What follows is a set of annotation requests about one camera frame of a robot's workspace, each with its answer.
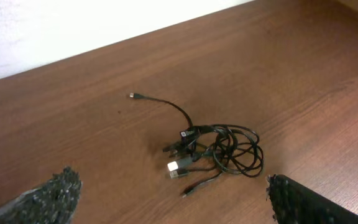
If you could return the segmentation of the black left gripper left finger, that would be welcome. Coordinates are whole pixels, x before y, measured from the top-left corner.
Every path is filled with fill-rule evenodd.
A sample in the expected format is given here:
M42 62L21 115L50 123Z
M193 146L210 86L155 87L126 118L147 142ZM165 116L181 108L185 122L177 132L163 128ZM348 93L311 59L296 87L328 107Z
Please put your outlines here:
M80 199L82 181L71 167L0 206L0 223L71 223Z

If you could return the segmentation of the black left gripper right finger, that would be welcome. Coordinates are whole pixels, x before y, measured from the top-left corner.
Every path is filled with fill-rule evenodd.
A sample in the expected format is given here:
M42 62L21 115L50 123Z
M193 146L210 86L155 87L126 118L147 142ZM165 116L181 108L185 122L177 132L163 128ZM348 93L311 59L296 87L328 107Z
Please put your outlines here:
M358 215L279 174L266 188L278 224L358 224Z

